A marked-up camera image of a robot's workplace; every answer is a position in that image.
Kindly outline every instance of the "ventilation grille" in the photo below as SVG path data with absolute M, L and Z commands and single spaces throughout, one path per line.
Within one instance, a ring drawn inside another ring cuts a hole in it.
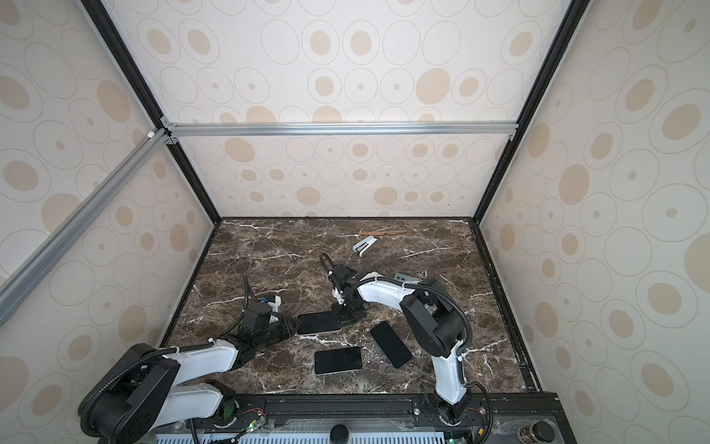
M 233 433 L 206 433 L 200 444 L 233 438 Z M 189 433 L 161 433 L 155 444 L 193 444 Z M 350 444 L 444 444 L 443 432 L 353 432 Z M 257 433 L 242 437 L 239 444 L 329 444 L 329 433 Z

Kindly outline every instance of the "black phone screen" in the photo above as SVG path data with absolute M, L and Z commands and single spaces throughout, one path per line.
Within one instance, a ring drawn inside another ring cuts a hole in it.
M 330 333 L 340 330 L 340 324 L 332 311 L 301 313 L 297 318 L 301 321 L 301 326 L 298 328 L 299 335 Z
M 350 372 L 362 368 L 360 347 L 322 350 L 313 355 L 315 374 Z
M 412 353 L 386 320 L 372 327 L 370 334 L 396 369 L 412 359 Z

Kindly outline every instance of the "beige dot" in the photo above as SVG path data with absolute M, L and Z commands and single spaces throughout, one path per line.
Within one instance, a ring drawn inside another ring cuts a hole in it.
M 150 333 L 148 333 L 148 345 L 155 347 L 160 339 L 160 328 L 153 328 Z
M 591 143 L 591 156 L 595 159 L 605 157 L 614 145 L 614 138 L 609 133 L 601 133 Z
M 224 142 L 226 154 L 237 162 L 247 163 L 254 159 L 254 147 L 244 139 L 231 137 Z
M 505 224 L 501 227 L 501 247 L 504 250 L 510 251 L 515 244 L 515 230 L 511 224 Z
M 248 124 L 274 124 L 276 116 L 264 107 L 251 107 L 246 110 L 246 123 Z
M 685 250 L 685 272 L 698 287 L 710 293 L 710 233 L 696 238 Z
M 353 146 L 353 154 L 357 157 L 365 157 L 367 156 L 367 145 L 366 144 L 355 144 Z
M 342 123 L 343 116 L 333 107 L 320 107 L 313 111 L 314 123 Z
M 373 196 L 379 205 L 392 205 L 397 200 L 397 190 L 392 187 L 380 187 Z
M 116 210 L 116 221 L 122 226 L 127 227 L 133 223 L 133 212 L 128 207 L 119 207 Z
M 555 275 L 555 263 L 552 259 L 542 261 L 542 274 L 544 274 L 546 278 L 552 278 Z
M 133 132 L 131 132 L 131 140 L 133 141 L 134 146 L 138 146 L 145 138 L 145 133 L 143 133 L 140 129 L 134 129 Z
M 445 158 L 452 158 L 459 152 L 459 147 L 455 144 L 448 144 L 442 149 L 442 156 Z
M 417 97 L 422 103 L 431 105 L 440 102 L 449 92 L 451 79 L 441 68 L 432 68 L 417 80 Z
M 591 402 L 591 398 L 584 390 L 577 390 L 574 392 L 574 402 L 577 404 L 577 408 L 585 416 L 594 415 L 594 404 Z
M 528 152 L 534 158 L 540 157 L 550 142 L 550 126 L 546 123 L 535 125 L 535 128 L 530 132 L 528 139 Z
M 678 313 L 683 304 L 683 298 L 678 289 L 665 282 L 651 285 L 646 296 L 649 305 L 662 315 Z
M 146 329 L 146 309 L 140 305 L 131 305 L 119 319 L 119 336 L 129 342 L 137 339 Z
M 285 177 L 285 176 L 283 175 L 283 171 L 282 171 L 282 170 L 277 170 L 277 169 L 275 169 L 275 168 L 274 168 L 273 170 L 269 171 L 269 172 L 268 172 L 268 175 L 269 175 L 270 178 L 272 178 L 272 179 L 274 179 L 274 180 L 283 180 L 283 178 Z
M 424 144 L 416 144 L 414 148 L 412 148 L 412 155 L 417 158 L 422 158 L 427 155 L 427 152 L 429 151 L 429 147 L 424 145 Z
M 165 164 L 160 161 L 155 161 L 153 164 L 153 172 L 158 179 L 165 177 Z
M 695 25 L 697 25 L 698 22 L 693 18 L 690 20 L 688 23 L 685 24 L 685 27 L 683 27 L 683 32 L 684 33 L 689 33 L 690 31 L 693 31 L 695 29 Z
M 128 96 L 111 80 L 102 80 L 96 90 L 99 104 L 106 114 L 118 122 L 127 122 L 131 117 Z
M 692 103 L 680 105 L 663 121 L 663 135 L 669 140 L 679 140 L 693 132 L 700 123 L 700 108 Z
M 57 384 L 52 384 L 37 392 L 32 400 L 30 410 L 37 416 L 46 415 L 58 406 L 61 400 L 62 388 Z
M 643 0 L 633 14 L 631 26 L 637 31 L 644 29 L 655 20 L 662 6 L 663 0 Z
M 10 26 L 20 23 L 20 11 L 17 10 L 17 6 L 12 1 L 0 1 L 0 21 Z
M 568 369 L 572 366 L 572 356 L 569 355 L 568 349 L 558 347 L 555 350 L 555 357 L 557 358 L 557 363 L 562 366 L 563 369 Z
M 183 224 L 176 224 L 170 230 L 170 245 L 175 251 L 184 251 L 187 247 L 187 229 Z
M 25 109 L 30 106 L 30 96 L 17 80 L 0 75 L 0 102 L 12 109 Z
M 148 30 L 148 44 L 160 54 L 169 54 L 172 48 L 168 37 L 157 29 Z
M 466 77 L 459 85 L 459 94 L 463 97 L 470 97 L 479 90 L 479 80 L 475 77 Z
M 49 232 L 53 232 L 81 203 L 82 201 L 78 197 L 71 194 L 51 195 L 42 204 L 42 223 Z
M 320 193 L 313 187 L 301 187 L 296 191 L 296 199 L 307 207 L 313 207 L 320 202 Z
M 248 180 L 249 182 L 253 182 L 256 180 L 256 173 L 254 173 L 252 170 L 242 170 L 241 177 L 243 177 L 244 180 Z
M 541 302 L 535 307 L 535 324 L 545 337 L 555 337 L 559 321 L 555 309 L 547 302 Z
M 533 44 L 533 35 L 527 31 L 519 33 L 510 42 L 510 54 L 515 57 L 520 57 L 525 54 Z
M 22 161 L 8 162 L 2 175 L 8 185 L 19 191 L 34 190 L 40 181 L 35 168 Z
M 667 398 L 673 394 L 673 378 L 658 364 L 645 363 L 641 367 L 641 379 L 646 387 L 658 396 Z
M 365 179 L 367 179 L 367 171 L 365 171 L 362 168 L 358 168 L 355 171 L 353 171 L 353 178 L 355 180 L 365 180 Z
M 523 334 L 528 342 L 532 342 L 533 340 L 535 340 L 535 332 L 533 331 L 533 328 L 529 325 L 523 326 Z
M 655 84 L 651 79 L 643 79 L 636 82 L 626 94 L 626 109 L 638 111 L 645 107 L 653 97 Z
M 151 233 L 143 233 L 141 234 L 141 248 L 150 251 L 153 249 L 153 245 L 155 245 L 155 238 Z
M 562 251 L 564 251 L 567 256 L 571 256 L 577 252 L 577 249 L 579 249 L 579 240 L 577 239 L 577 236 L 572 233 L 566 234 L 562 238 Z
M 357 31 L 350 37 L 350 48 L 357 55 L 365 55 L 370 52 L 372 48 L 372 38 L 365 31 Z
M 619 337 L 631 337 L 633 335 L 633 320 L 625 311 L 614 310 L 609 313 L 609 326 L 611 331 Z
M 69 343 L 69 348 L 67 349 L 67 356 L 72 361 L 81 361 L 89 354 L 93 344 L 94 341 L 92 341 L 89 336 L 77 336 Z
M 27 387 L 30 369 L 25 362 L 14 356 L 0 356 L 0 412 L 14 404 Z
M 325 31 L 315 31 L 310 37 L 311 49 L 318 55 L 326 55 L 330 51 L 330 37 Z
M 219 115 L 219 123 L 220 124 L 235 124 L 236 117 L 232 116 L 228 112 L 223 112 L 222 114 Z
M 187 42 L 198 54 L 208 54 L 211 48 L 207 36 L 197 29 L 190 29 L 190 31 L 187 32 Z
M 326 97 L 333 94 L 333 81 L 328 77 L 318 77 L 315 80 L 315 92 Z
M 580 203 L 589 189 L 589 172 L 582 165 L 573 165 L 559 179 L 559 198 L 568 205 Z

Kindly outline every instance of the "black frame edge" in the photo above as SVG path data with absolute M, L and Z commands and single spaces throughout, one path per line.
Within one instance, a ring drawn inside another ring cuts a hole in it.
M 533 361 L 528 353 L 528 348 L 525 346 L 523 335 L 520 333 L 518 323 L 515 321 L 513 309 L 510 307 L 510 303 L 508 302 L 506 291 L 503 289 L 501 279 L 498 276 L 496 267 L 493 265 L 493 259 L 491 258 L 491 253 L 488 251 L 488 246 L 486 245 L 483 234 L 481 233 L 481 228 L 473 220 L 470 221 L 469 226 L 471 228 L 471 235 L 474 237 L 476 247 L 481 255 L 481 260 L 486 267 L 488 281 L 491 283 L 493 296 L 495 296 L 498 309 L 501 312 L 503 323 L 506 325 L 508 337 L 510 338 L 510 345 L 513 347 L 515 358 L 518 360 L 520 373 L 523 374 L 523 381 L 525 382 L 528 391 L 542 392 L 543 390 L 542 385 L 540 384 L 540 379 L 537 377 L 535 366 L 533 366 Z
M 131 53 L 126 47 L 119 30 L 114 25 L 111 20 L 111 16 L 104 7 L 101 0 L 81 0 L 86 12 L 89 17 L 94 22 L 96 29 L 101 34 L 104 39 L 107 48 L 113 55 L 114 60 L 118 64 L 119 68 L 123 72 L 126 80 L 133 88 L 138 100 L 141 101 L 143 108 L 148 113 L 153 125 L 156 128 L 165 128 L 165 131 L 170 135 L 170 129 L 165 127 L 161 118 L 163 117 L 163 110 L 160 109 L 160 105 L 155 100 L 155 96 L 151 92 L 146 79 L 141 74 L 141 71 L 136 64 L 136 61 L 131 56 Z M 199 180 L 197 174 L 190 163 L 190 160 L 185 155 L 182 147 L 179 144 L 168 145 L 170 153 L 173 155 L 177 166 L 182 171 L 182 174 L 187 179 L 190 187 L 195 192 L 197 199 L 202 204 L 204 211 L 207 212 L 212 224 L 217 225 L 221 221 L 221 217 L 217 212 L 216 207 L 212 203 L 212 199 L 209 198 L 207 191 L 204 189 L 202 181 Z
M 510 162 L 515 156 L 515 152 L 518 150 L 520 142 L 523 140 L 525 133 L 528 131 L 530 123 L 533 121 L 535 112 L 540 106 L 542 98 L 545 96 L 547 87 L 550 86 L 552 81 L 552 76 L 555 75 L 557 68 L 559 67 L 564 53 L 569 46 L 569 42 L 572 40 L 574 32 L 577 30 L 577 26 L 584 16 L 587 6 L 590 0 L 572 0 L 569 8 L 567 9 L 564 18 L 562 19 L 555 39 L 552 41 L 550 50 L 547 52 L 545 61 L 542 63 L 540 72 L 535 78 L 535 82 L 532 84 L 532 89 L 528 95 L 523 109 L 520 111 L 520 116 L 518 117 L 518 129 L 515 131 L 515 136 L 513 140 L 508 141 L 506 147 L 503 149 L 501 158 L 496 165 L 496 169 L 493 170 L 493 175 L 491 176 L 484 195 L 481 198 L 479 206 L 476 208 L 474 213 L 474 223 L 480 224 L 483 220 L 486 211 L 496 195 L 496 191 L 503 181 L 503 176 L 505 176 L 506 171 Z
M 220 220 L 218 223 L 216 223 L 213 228 L 212 232 L 209 234 L 209 238 L 207 239 L 207 243 L 204 245 L 204 249 L 202 250 L 202 253 L 200 254 L 199 259 L 197 260 L 197 263 L 195 264 L 195 269 L 192 271 L 192 275 L 190 276 L 190 280 L 187 281 L 187 285 L 185 287 L 185 291 L 182 292 L 182 296 L 180 296 L 180 302 L 178 302 L 177 307 L 175 307 L 175 312 L 173 312 L 173 315 L 170 317 L 170 322 L 168 323 L 168 326 L 165 329 L 165 333 L 163 333 L 163 339 L 160 340 L 160 348 L 165 348 L 168 345 L 168 341 L 170 340 L 170 336 L 173 335 L 173 330 L 175 329 L 175 326 L 178 323 L 178 319 L 180 319 L 180 314 L 182 312 L 182 308 L 185 307 L 185 303 L 187 302 L 187 297 L 190 295 L 190 292 L 192 291 L 192 287 L 195 284 L 195 281 L 197 280 L 197 275 L 200 274 L 200 270 L 202 269 L 202 265 L 204 264 L 205 258 L 207 258 L 207 253 L 209 252 L 210 247 L 212 247 L 212 241 L 214 241 L 214 238 L 217 237 L 217 232 L 219 231 L 219 228 L 222 225 L 222 221 Z

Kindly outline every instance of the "robotic arm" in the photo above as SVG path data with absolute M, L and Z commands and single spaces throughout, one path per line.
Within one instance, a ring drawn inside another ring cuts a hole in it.
M 333 264 L 321 253 L 321 264 L 337 300 L 331 307 L 341 325 L 366 316 L 367 303 L 401 311 L 419 345 L 430 355 L 436 376 L 435 408 L 448 423 L 458 422 L 469 403 L 461 353 L 473 340 L 464 312 L 433 277 L 419 281 L 402 274 L 387 278 L 374 271 L 355 271 Z

